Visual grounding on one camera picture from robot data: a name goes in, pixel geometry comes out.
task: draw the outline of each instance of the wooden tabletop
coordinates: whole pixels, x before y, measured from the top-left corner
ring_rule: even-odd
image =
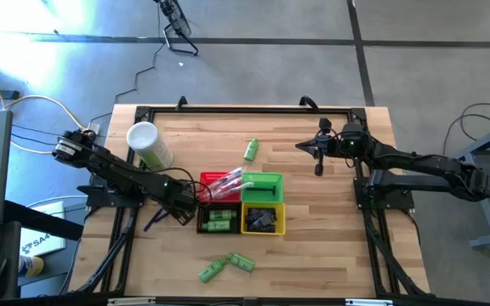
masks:
[[[109,126],[105,147],[122,159],[128,153],[126,133],[134,123],[136,106],[115,105]],[[368,107],[366,112],[371,134],[395,145],[388,110]],[[336,131],[346,123],[341,115],[324,116]],[[195,179],[201,172],[230,171],[241,165],[248,165],[248,171],[282,173],[287,234],[199,235],[196,220],[183,227],[173,218],[165,218],[144,232],[143,227],[158,209],[150,202],[140,209],[126,295],[374,297],[362,213],[356,210],[352,189],[354,169],[342,159],[326,158],[324,175],[319,178],[314,174],[316,161],[294,148],[296,143],[314,137],[319,117],[156,114],[154,123],[175,156],[173,166],[187,169]],[[259,140],[259,150],[254,162],[247,163],[243,153],[252,138]],[[185,179],[179,172],[168,174]],[[87,220],[70,289],[82,285],[106,255],[114,214],[115,209],[102,208]],[[398,211],[387,212],[387,223],[396,258],[416,284],[429,291],[413,224]],[[198,273],[228,252],[254,260],[254,272],[227,265],[203,284]],[[113,284],[120,258],[116,262]],[[386,279],[385,262],[380,266]]]

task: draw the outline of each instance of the green box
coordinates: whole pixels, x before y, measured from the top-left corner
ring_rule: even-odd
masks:
[[[275,195],[270,191],[242,190],[242,201],[249,203],[282,203],[283,181],[280,173],[244,173],[242,183],[253,182],[254,188],[276,188]]]

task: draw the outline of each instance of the white plastic container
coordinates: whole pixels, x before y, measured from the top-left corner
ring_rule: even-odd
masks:
[[[174,154],[163,141],[157,127],[150,122],[134,124],[128,130],[126,140],[150,170],[163,170],[174,161]]]

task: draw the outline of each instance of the desk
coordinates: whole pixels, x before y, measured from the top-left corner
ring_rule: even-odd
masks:
[[[136,107],[115,105],[113,110],[105,146],[122,159],[128,153],[126,133],[134,123]],[[395,145],[388,110],[366,110],[372,135]],[[341,115],[324,116],[338,131],[347,122]],[[144,232],[143,227],[158,209],[156,204],[147,203],[139,213],[125,295],[374,297],[362,213],[356,210],[352,188],[355,171],[342,159],[327,158],[324,176],[316,177],[316,162],[294,148],[294,144],[315,135],[319,117],[156,114],[154,123],[175,155],[173,166],[187,169],[195,179],[203,171],[228,171],[247,164],[243,153],[248,141],[257,138],[259,151],[255,161],[248,164],[248,171],[283,174],[287,234],[199,235],[195,220],[182,227],[172,218]],[[180,172],[168,174],[185,179]],[[70,289],[82,285],[105,256],[114,214],[114,209],[102,208],[84,225]],[[402,212],[387,212],[387,222],[396,258],[417,285],[428,291],[415,228]],[[239,252],[256,261],[254,272],[229,265],[208,284],[202,284],[197,274],[228,252]],[[116,262],[118,271],[120,259]],[[386,273],[385,263],[380,266]]]

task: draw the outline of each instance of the red box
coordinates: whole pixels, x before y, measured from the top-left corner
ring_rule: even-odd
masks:
[[[209,186],[209,184],[213,183],[214,181],[221,179],[223,176],[225,176],[225,172],[210,172],[210,173],[200,173],[200,182],[204,183],[205,185]],[[242,198],[242,192],[236,192],[235,194],[228,195],[226,198],[218,199],[218,200],[212,200],[212,203],[238,203],[241,201]],[[203,193],[200,193],[200,201],[201,202],[209,202],[209,195],[204,196]]]

